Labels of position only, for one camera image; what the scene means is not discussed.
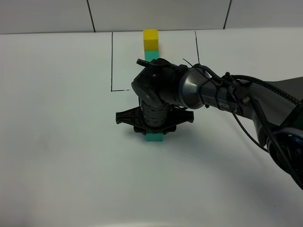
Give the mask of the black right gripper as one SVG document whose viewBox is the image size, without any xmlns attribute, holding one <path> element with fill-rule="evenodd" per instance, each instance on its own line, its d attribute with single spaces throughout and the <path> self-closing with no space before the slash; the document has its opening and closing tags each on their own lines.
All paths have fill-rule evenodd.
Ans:
<svg viewBox="0 0 303 227">
<path fill-rule="evenodd" d="M 194 121 L 194 113 L 185 107 L 163 103 L 160 107 L 152 107 L 139 100 L 139 106 L 116 113 L 116 123 L 125 123 L 133 126 L 134 131 L 164 135 L 175 132 L 179 124 Z"/>
</svg>

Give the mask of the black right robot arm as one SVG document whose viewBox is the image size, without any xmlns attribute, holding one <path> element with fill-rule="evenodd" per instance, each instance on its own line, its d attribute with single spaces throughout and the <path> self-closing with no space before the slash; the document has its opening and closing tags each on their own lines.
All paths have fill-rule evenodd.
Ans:
<svg viewBox="0 0 303 227">
<path fill-rule="evenodd" d="M 131 83 L 139 106 L 116 114 L 116 123 L 147 133 L 174 132 L 193 122 L 193 110 L 215 107 L 254 122 L 261 149 L 303 184 L 303 79 L 275 82 L 225 73 L 218 76 L 207 66 L 174 65 L 165 59 L 138 60 L 143 70 Z"/>
</svg>

